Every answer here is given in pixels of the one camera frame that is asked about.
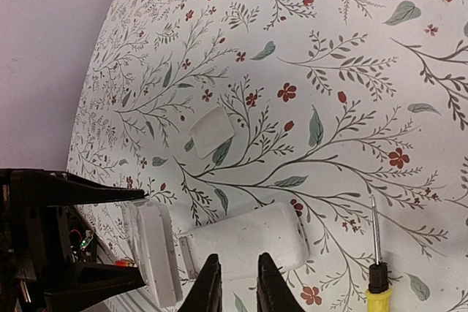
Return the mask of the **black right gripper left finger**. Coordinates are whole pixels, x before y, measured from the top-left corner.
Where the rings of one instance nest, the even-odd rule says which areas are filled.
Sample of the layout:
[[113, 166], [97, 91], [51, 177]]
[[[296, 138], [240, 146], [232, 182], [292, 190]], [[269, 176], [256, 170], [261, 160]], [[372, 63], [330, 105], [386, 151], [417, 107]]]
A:
[[221, 312], [222, 269], [217, 254], [210, 254], [178, 312]]

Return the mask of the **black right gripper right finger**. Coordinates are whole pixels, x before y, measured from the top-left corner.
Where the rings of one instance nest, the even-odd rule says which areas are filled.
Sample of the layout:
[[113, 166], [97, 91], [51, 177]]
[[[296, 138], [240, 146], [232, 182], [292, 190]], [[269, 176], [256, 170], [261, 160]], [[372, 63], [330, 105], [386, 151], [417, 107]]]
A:
[[259, 255], [256, 296], [257, 311], [304, 312], [268, 253]]

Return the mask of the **white battery cover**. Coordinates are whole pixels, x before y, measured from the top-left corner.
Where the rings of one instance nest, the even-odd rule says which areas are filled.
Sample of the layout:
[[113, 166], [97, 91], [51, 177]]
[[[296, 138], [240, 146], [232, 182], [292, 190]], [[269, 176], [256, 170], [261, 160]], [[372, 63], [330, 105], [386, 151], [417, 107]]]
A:
[[235, 135], [235, 130], [223, 107], [217, 106], [209, 110], [190, 128], [192, 138], [199, 158], [204, 159], [224, 142]]

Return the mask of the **red gold battery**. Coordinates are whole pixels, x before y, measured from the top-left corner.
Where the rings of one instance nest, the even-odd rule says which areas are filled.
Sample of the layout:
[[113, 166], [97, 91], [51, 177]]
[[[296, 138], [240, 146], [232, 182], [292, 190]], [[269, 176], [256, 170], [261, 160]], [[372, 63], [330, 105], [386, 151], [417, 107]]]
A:
[[119, 259], [119, 260], [115, 261], [115, 266], [118, 266], [118, 267], [135, 267], [136, 264], [132, 260]]

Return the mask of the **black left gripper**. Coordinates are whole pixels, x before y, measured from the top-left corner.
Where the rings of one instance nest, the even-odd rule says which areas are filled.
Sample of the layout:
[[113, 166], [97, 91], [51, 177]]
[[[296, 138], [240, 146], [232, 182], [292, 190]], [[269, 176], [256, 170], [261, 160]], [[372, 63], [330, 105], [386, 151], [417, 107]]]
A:
[[1, 170], [1, 250], [26, 300], [47, 311], [83, 311], [145, 286], [136, 267], [75, 262], [67, 207], [144, 198], [68, 172]]

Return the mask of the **white remote with green logo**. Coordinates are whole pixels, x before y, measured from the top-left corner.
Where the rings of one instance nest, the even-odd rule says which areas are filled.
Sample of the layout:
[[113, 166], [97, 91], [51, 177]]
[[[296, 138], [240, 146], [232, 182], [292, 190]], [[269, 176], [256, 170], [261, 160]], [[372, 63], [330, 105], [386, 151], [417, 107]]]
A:
[[122, 215], [127, 243], [152, 302], [159, 308], [173, 307], [183, 293], [169, 210], [145, 198], [126, 202]]

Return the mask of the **yellow handled screwdriver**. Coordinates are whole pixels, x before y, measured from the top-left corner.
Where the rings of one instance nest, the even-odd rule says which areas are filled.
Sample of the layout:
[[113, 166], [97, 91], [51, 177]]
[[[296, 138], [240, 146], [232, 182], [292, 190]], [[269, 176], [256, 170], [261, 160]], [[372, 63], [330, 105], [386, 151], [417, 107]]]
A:
[[388, 282], [388, 265], [382, 260], [378, 213], [373, 195], [371, 195], [371, 224], [374, 263], [369, 266], [369, 284], [366, 290], [367, 311], [389, 312], [391, 288]]

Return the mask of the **white remote control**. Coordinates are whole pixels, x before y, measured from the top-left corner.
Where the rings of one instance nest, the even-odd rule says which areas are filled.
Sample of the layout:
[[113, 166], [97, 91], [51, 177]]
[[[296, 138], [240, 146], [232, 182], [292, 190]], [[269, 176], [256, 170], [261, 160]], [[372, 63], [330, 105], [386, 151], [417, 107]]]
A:
[[196, 279], [211, 254], [219, 257], [226, 280], [257, 275], [259, 255], [267, 252], [281, 272], [304, 265], [309, 247], [295, 208], [275, 202], [178, 236], [186, 274]]

